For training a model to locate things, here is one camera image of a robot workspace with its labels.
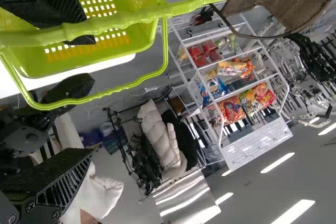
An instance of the screw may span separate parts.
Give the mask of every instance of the screw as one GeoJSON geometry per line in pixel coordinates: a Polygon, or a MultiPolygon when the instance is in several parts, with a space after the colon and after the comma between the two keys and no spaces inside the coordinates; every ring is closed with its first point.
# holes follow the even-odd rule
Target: screw
{"type": "Polygon", "coordinates": [[[58,213],[58,211],[56,210],[56,211],[52,214],[51,219],[52,219],[52,220],[56,220],[56,219],[58,219],[58,216],[59,216],[59,213],[58,213]]]}
{"type": "Polygon", "coordinates": [[[26,212],[30,212],[35,208],[35,202],[30,202],[26,207],[26,212]]]}
{"type": "Polygon", "coordinates": [[[8,224],[13,224],[15,220],[16,220],[16,215],[12,215],[8,220],[8,224]]]}

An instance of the white table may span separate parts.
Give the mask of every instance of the white table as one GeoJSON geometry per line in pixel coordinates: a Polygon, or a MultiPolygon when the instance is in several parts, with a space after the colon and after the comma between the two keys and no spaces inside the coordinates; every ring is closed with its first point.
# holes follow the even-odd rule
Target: white table
{"type": "MultiPolygon", "coordinates": [[[[120,64],[124,64],[133,60],[135,54],[126,55],[117,59],[106,60],[103,62],[95,63],[89,66],[76,68],[73,70],[69,70],[63,73],[54,74],[52,76],[47,76],[44,78],[39,79],[28,79],[21,76],[21,79],[26,86],[27,90],[33,90],[37,88],[41,88],[50,84],[54,84],[60,82],[61,80],[69,77],[74,76],[80,73],[92,73],[101,69],[110,68],[113,66],[117,66],[120,64]]],[[[10,97],[11,95],[19,94],[20,91],[18,90],[15,82],[10,77],[9,73],[7,72],[5,66],[0,61],[0,80],[2,85],[0,85],[0,99],[10,97]]]]}

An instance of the ceiling light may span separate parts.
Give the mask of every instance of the ceiling light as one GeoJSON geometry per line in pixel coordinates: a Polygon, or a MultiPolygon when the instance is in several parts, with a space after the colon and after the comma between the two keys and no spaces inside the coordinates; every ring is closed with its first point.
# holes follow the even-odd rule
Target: ceiling light
{"type": "Polygon", "coordinates": [[[313,120],[310,120],[309,123],[312,124],[312,123],[318,121],[319,119],[320,119],[319,117],[316,117],[313,120]]]}
{"type": "Polygon", "coordinates": [[[218,206],[212,206],[198,212],[190,220],[185,222],[185,224],[198,224],[198,223],[204,224],[221,212],[222,211],[218,206]]]}
{"type": "Polygon", "coordinates": [[[181,208],[184,208],[184,207],[190,205],[192,202],[196,201],[198,198],[200,198],[200,196],[202,196],[203,194],[205,194],[205,193],[206,193],[207,191],[209,191],[209,190],[210,190],[210,188],[206,188],[206,189],[200,191],[198,194],[196,194],[196,195],[195,195],[194,197],[192,197],[191,199],[189,199],[189,200],[183,202],[182,204],[179,204],[179,205],[177,205],[177,206],[175,206],[175,207],[172,207],[172,208],[169,208],[169,209],[167,209],[167,210],[162,211],[162,212],[160,213],[160,216],[163,217],[163,216],[165,216],[165,215],[170,214],[171,212],[175,212],[175,211],[177,211],[177,210],[179,210],[179,209],[181,209],[181,208]]]}
{"type": "Polygon", "coordinates": [[[314,200],[303,199],[288,209],[283,215],[278,219],[273,221],[271,224],[291,224],[296,220],[301,214],[307,211],[312,205],[314,205],[314,200]]]}
{"type": "Polygon", "coordinates": [[[227,170],[225,173],[222,174],[222,177],[225,177],[226,175],[229,175],[232,171],[231,170],[227,170]]]}
{"type": "Polygon", "coordinates": [[[286,154],[285,156],[283,156],[282,158],[276,160],[273,164],[267,166],[265,169],[263,169],[260,173],[267,173],[270,170],[274,169],[275,167],[277,167],[278,165],[280,165],[281,163],[283,163],[284,161],[286,161],[287,159],[289,159],[291,156],[293,156],[295,153],[291,152],[286,154]]]}
{"type": "Polygon", "coordinates": [[[326,135],[327,133],[331,132],[334,128],[336,128],[336,123],[331,124],[328,128],[324,129],[319,133],[319,136],[326,135]]]}
{"type": "Polygon", "coordinates": [[[204,177],[200,177],[199,179],[197,179],[197,180],[196,180],[194,183],[192,183],[191,185],[185,187],[184,189],[178,191],[176,194],[174,194],[174,195],[172,195],[172,196],[170,196],[170,197],[167,197],[167,198],[165,198],[165,199],[163,199],[163,200],[160,200],[160,201],[156,202],[155,204],[156,204],[156,205],[159,205],[159,204],[162,204],[162,203],[164,203],[164,202],[166,202],[166,201],[169,201],[169,200],[171,200],[171,199],[176,198],[177,196],[181,195],[181,194],[184,193],[185,191],[188,191],[190,188],[192,188],[193,186],[195,186],[198,182],[200,182],[200,181],[203,180],[203,179],[204,179],[204,177]]]}
{"type": "Polygon", "coordinates": [[[222,203],[224,200],[227,200],[232,195],[233,195],[233,193],[227,193],[227,194],[221,196],[221,198],[219,198],[215,201],[216,205],[219,205],[220,203],[222,203]]]}

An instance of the white cloth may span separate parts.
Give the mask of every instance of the white cloth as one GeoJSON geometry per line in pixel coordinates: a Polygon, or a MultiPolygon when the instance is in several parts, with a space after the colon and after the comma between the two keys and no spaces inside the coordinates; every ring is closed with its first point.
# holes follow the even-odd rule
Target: white cloth
{"type": "MultiPolygon", "coordinates": [[[[84,148],[68,113],[56,118],[55,126],[62,145],[59,146],[57,142],[51,142],[55,154],[66,148],[84,148]]],[[[39,150],[32,153],[31,157],[38,163],[43,161],[39,150]]],[[[95,165],[91,162],[73,202],[60,218],[63,224],[80,224],[80,209],[100,221],[115,207],[122,194],[123,183],[112,178],[97,177],[95,173],[95,165]]]]}
{"type": "Polygon", "coordinates": [[[162,180],[182,176],[187,167],[187,159],[178,148],[174,125],[164,125],[153,100],[141,106],[138,118],[142,119],[142,130],[165,168],[162,180]]]}
{"type": "Polygon", "coordinates": [[[95,173],[95,165],[91,162],[77,195],[61,217],[63,224],[80,224],[81,209],[101,221],[115,207],[124,184],[112,178],[94,176],[95,173]]]}

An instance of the plastic shopping basket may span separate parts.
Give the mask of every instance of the plastic shopping basket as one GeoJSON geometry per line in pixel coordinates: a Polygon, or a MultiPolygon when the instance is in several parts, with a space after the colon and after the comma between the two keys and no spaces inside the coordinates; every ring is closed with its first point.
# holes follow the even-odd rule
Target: plastic shopping basket
{"type": "Polygon", "coordinates": [[[162,74],[168,64],[167,18],[218,1],[222,0],[185,0],[177,3],[164,0],[79,0],[87,20],[44,29],[37,29],[0,8],[0,58],[31,107],[52,110],[64,105],[79,105],[133,88],[162,74]],[[134,82],[81,99],[39,104],[30,97],[17,74],[18,71],[28,78],[41,78],[144,51],[154,42],[159,18],[162,18],[163,63],[157,71],[134,82]],[[68,46],[62,43],[88,34],[95,36],[95,45],[68,46]]]}

